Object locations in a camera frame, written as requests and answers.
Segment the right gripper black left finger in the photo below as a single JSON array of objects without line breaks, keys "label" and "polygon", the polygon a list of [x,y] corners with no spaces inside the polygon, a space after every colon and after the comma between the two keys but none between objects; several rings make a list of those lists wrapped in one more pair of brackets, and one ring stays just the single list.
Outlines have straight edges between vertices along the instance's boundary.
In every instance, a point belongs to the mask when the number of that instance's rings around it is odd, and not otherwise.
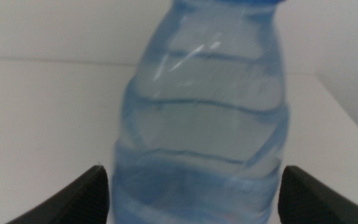
[{"label": "right gripper black left finger", "polygon": [[108,176],[103,166],[96,165],[8,224],[105,224],[108,212]]}]

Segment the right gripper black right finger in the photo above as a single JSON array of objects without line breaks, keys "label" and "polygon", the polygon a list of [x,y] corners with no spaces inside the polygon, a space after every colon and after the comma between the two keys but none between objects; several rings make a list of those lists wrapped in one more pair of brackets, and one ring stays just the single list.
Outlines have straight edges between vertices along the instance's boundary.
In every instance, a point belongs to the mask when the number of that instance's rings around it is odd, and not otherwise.
[{"label": "right gripper black right finger", "polygon": [[285,224],[358,224],[358,205],[297,166],[286,166],[278,196]]}]

